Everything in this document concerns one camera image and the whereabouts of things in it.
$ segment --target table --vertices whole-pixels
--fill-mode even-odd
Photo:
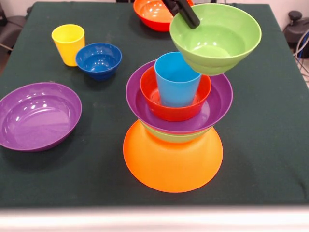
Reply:
[[[83,103],[76,130],[41,153],[0,148],[0,207],[306,204],[309,92],[268,5],[234,4],[259,22],[257,49],[232,70],[234,100],[215,126],[223,164],[207,185],[168,194],[144,186],[125,165],[124,136],[136,117],[125,87],[142,64],[176,51],[169,33],[145,27],[126,3],[36,3],[0,78],[0,97],[35,82],[72,88]],[[52,30],[73,23],[86,44],[109,42],[123,60],[98,83],[63,64]]]

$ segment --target plastic cup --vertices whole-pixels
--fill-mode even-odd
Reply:
[[[65,24],[53,30],[52,38],[66,65],[77,66],[75,57],[85,46],[84,35],[84,29],[75,24]]]
[[[160,56],[154,69],[162,105],[178,108],[192,104],[201,74],[186,63],[180,52]]]

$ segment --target blue cup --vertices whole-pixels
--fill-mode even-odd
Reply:
[[[179,108],[192,104],[201,74],[185,62],[180,52],[160,56],[154,69],[162,105]]]

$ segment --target floor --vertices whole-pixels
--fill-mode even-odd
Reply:
[[[0,76],[2,75],[2,72],[5,68],[6,63],[8,62],[10,58],[10,55],[8,54],[7,50],[0,47]],[[303,78],[307,84],[307,87],[309,89],[309,58],[307,59],[301,59],[300,62],[298,63],[298,67],[303,74]]]

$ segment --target cup rim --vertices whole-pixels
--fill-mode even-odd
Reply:
[[[190,68],[191,68],[193,71],[195,71],[196,73],[199,74],[196,78],[194,78],[194,79],[192,79],[192,80],[190,80],[190,81],[181,81],[181,82],[179,82],[179,81],[170,81],[170,80],[168,80],[168,79],[162,77],[162,76],[158,73],[158,71],[157,71],[157,69],[156,69],[156,64],[157,64],[158,60],[159,60],[161,57],[166,56],[167,54],[172,54],[172,53],[178,53],[178,54],[180,54],[180,55],[182,56],[181,52],[167,52],[167,53],[161,55],[158,59],[155,60],[154,70],[155,70],[155,73],[156,73],[160,78],[162,78],[163,80],[165,80],[165,81],[167,81],[167,82],[174,83],[174,84],[187,84],[187,83],[196,81],[197,79],[199,79],[199,78],[202,76],[201,73],[198,73],[197,71],[193,70],[193,69],[191,68],[191,66],[185,61],[185,62],[187,63],[187,65],[190,66]]]
[[[54,32],[55,32],[57,29],[59,29],[59,28],[61,28],[61,27],[66,27],[66,26],[76,26],[76,27],[82,29],[83,34],[82,34],[81,37],[79,37],[78,39],[76,39],[76,40],[74,40],[74,41],[70,41],[70,42],[64,42],[64,41],[60,41],[60,40],[58,40],[58,39],[55,39]],[[82,28],[81,26],[76,25],[76,24],[63,24],[63,25],[60,25],[60,26],[56,27],[56,28],[52,31],[52,38],[53,38],[53,40],[56,41],[56,42],[58,42],[58,43],[62,43],[62,44],[72,44],[72,43],[74,43],[74,42],[77,42],[77,41],[81,40],[81,39],[84,37],[84,35],[85,35],[85,30],[84,30],[84,28]]]

